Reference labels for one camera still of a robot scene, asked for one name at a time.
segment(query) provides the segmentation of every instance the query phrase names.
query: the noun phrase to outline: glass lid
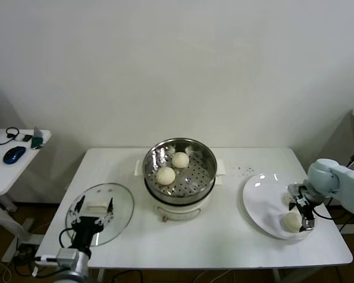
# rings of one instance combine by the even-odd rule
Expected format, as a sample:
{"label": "glass lid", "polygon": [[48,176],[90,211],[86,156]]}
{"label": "glass lid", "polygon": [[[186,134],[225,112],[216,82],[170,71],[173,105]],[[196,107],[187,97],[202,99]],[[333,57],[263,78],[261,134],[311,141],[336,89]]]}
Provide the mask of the glass lid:
{"label": "glass lid", "polygon": [[[104,183],[87,189],[71,204],[65,217],[66,228],[71,227],[75,206],[84,196],[79,216],[104,217],[113,199],[113,217],[105,224],[102,232],[93,236],[90,246],[100,246],[118,237],[129,224],[134,212],[135,202],[130,190],[117,183]],[[74,231],[68,234],[74,237]]]}

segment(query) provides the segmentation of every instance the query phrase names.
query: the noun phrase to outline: blue mouse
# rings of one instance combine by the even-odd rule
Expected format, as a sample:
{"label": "blue mouse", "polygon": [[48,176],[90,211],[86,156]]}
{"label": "blue mouse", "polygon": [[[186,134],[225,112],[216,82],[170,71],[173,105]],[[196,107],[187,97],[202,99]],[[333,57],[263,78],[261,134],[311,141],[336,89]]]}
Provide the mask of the blue mouse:
{"label": "blue mouse", "polygon": [[23,146],[13,147],[6,152],[2,158],[2,161],[6,164],[13,164],[25,153],[25,151],[26,148]]}

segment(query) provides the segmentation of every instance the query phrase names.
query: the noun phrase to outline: white plate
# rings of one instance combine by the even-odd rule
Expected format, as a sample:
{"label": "white plate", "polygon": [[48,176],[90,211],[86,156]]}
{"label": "white plate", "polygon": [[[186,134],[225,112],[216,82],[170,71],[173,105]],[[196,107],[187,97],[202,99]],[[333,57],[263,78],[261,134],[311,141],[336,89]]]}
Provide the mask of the white plate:
{"label": "white plate", "polygon": [[280,239],[301,240],[312,231],[291,233],[282,224],[282,217],[289,212],[283,202],[289,184],[280,175],[259,174],[245,184],[242,198],[251,219],[267,233]]}

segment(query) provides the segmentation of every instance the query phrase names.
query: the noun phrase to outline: floor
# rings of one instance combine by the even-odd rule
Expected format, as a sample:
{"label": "floor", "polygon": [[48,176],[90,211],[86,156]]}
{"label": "floor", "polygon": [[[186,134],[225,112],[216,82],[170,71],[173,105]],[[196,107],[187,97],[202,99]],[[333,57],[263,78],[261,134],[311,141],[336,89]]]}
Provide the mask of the floor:
{"label": "floor", "polygon": [[[35,222],[32,227],[38,228],[37,233],[45,233],[49,222],[52,220],[56,207],[39,207],[39,206],[19,206],[18,210],[13,214],[16,221],[22,223],[22,221],[27,217],[35,217]],[[341,209],[331,209],[330,213],[333,217],[342,214]],[[354,235],[344,236],[346,243],[348,244],[350,250],[354,256]],[[0,260],[6,248],[11,243],[13,236],[7,232],[4,228],[0,228]],[[47,279],[35,279],[33,277],[21,277],[16,274],[14,267],[9,266],[12,272],[11,283],[17,282],[53,282],[52,278]],[[27,273],[26,268],[19,268],[19,272],[23,274]],[[46,269],[43,273],[51,272],[53,269]],[[0,282],[2,280],[2,273],[4,268],[0,266]],[[109,270],[106,271],[104,277],[104,283],[111,282],[114,275],[122,272],[122,270]],[[194,278],[200,274],[202,271],[189,271],[189,270],[145,270],[142,271],[143,282],[192,282]],[[291,272],[290,269],[283,270],[282,273],[285,275]],[[93,275],[97,274],[97,270],[92,271]],[[210,282],[215,277],[221,275],[223,271],[208,271],[201,276],[196,283]],[[132,271],[119,276],[116,280],[118,283],[122,282],[140,282],[139,273]],[[271,270],[252,270],[252,271],[231,271],[225,274],[223,277],[218,279],[216,282],[229,283],[229,282],[252,282],[252,283],[272,283],[273,274]],[[352,264],[338,267],[325,267],[321,269],[318,273],[312,275],[310,278],[306,279],[304,283],[354,283],[354,261]]]}

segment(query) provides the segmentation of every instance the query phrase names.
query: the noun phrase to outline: desk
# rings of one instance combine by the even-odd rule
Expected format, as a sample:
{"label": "desk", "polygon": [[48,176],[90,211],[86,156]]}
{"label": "desk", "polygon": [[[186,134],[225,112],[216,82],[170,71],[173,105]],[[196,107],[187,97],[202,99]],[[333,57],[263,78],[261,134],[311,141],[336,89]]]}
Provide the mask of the desk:
{"label": "desk", "polygon": [[[212,190],[209,204],[195,219],[161,222],[149,202],[142,177],[134,176],[147,149],[90,149],[75,174],[37,256],[56,255],[71,202],[84,190],[104,182],[125,185],[135,210],[129,226],[113,241],[91,249],[92,268],[257,269],[314,267],[352,262],[352,254],[333,221],[317,219],[302,241],[285,241],[261,230],[242,205],[242,188],[257,173],[279,173],[291,182],[306,174],[292,150],[213,148],[227,174]],[[321,205],[317,211],[329,216]],[[63,242],[70,240],[64,235]]]}
{"label": "desk", "polygon": [[[22,134],[33,134],[33,130],[20,130]],[[44,143],[48,141],[51,137],[50,131],[42,130]],[[0,143],[7,141],[5,129],[0,129]],[[40,150],[33,150],[30,148],[31,140],[28,142],[23,141],[11,141],[7,144],[3,144],[0,146],[0,202],[6,207],[8,211],[15,211],[16,206],[11,202],[10,198],[6,197],[7,191],[10,190],[11,186],[18,179],[21,173],[26,169],[29,163],[33,160],[33,158],[40,152]],[[11,148],[15,146],[24,146],[27,148],[27,151],[18,161],[14,164],[5,164],[2,159],[4,154]],[[29,233],[26,233],[23,229],[20,228],[19,225],[14,224],[14,221],[6,212],[4,212],[0,208],[0,225],[5,229],[9,230],[15,236],[21,239],[28,239],[30,237]],[[24,228],[27,230],[32,224],[31,219],[27,219],[24,222]]]}

